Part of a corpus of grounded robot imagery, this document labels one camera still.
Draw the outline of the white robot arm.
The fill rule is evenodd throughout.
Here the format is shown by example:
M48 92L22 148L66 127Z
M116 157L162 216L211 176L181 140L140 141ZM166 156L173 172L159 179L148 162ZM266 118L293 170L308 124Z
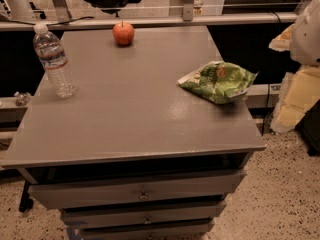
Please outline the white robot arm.
M320 0L312 0L298 16L291 35L290 56L302 65L320 65Z

